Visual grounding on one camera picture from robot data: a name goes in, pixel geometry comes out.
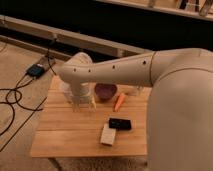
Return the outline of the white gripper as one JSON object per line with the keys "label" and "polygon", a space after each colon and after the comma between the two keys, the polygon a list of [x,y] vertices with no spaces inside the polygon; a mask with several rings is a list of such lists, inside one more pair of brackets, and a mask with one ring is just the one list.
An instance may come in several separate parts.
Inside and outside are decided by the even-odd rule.
{"label": "white gripper", "polygon": [[[89,97],[91,94],[91,88],[89,83],[71,84],[70,85],[71,96],[75,98]],[[79,112],[80,106],[79,101],[76,99],[72,100],[73,112]],[[96,110],[97,105],[94,96],[89,100],[89,108]]]}

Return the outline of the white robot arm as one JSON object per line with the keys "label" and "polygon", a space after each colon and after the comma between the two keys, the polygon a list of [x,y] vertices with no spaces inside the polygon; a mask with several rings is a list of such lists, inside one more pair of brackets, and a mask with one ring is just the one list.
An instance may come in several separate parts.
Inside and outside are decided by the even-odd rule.
{"label": "white robot arm", "polygon": [[213,52],[174,49],[100,63],[80,52],[58,74],[75,98],[87,83],[149,87],[149,171],[213,171]]}

